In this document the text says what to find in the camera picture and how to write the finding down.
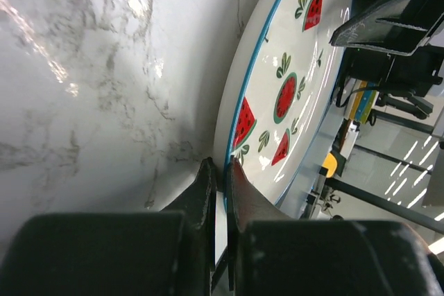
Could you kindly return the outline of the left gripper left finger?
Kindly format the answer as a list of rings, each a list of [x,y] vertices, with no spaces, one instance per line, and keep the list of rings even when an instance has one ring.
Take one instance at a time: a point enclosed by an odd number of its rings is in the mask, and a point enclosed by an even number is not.
[[[209,295],[216,167],[159,212],[47,214],[23,224],[1,264],[2,295]]]

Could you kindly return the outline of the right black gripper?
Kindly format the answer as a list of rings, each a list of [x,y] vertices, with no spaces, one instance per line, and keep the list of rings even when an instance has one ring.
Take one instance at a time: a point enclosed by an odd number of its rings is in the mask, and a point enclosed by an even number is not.
[[[338,86],[368,82],[379,106],[425,119],[433,107],[424,96],[443,81],[443,49],[427,44],[442,21],[443,0],[352,0],[351,18],[330,40],[345,49]]]

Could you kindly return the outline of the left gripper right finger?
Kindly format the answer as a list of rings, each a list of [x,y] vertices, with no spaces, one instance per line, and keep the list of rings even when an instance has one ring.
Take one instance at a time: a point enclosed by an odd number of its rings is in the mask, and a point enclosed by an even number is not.
[[[297,220],[226,173],[228,281],[236,295],[442,295],[443,264],[404,223]]]

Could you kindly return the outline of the white strawberry pattern plate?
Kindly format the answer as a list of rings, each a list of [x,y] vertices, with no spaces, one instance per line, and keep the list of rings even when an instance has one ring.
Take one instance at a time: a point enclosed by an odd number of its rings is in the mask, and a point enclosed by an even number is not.
[[[213,159],[232,158],[276,203],[298,176],[328,105],[343,49],[330,44],[352,0],[259,0],[228,73]]]

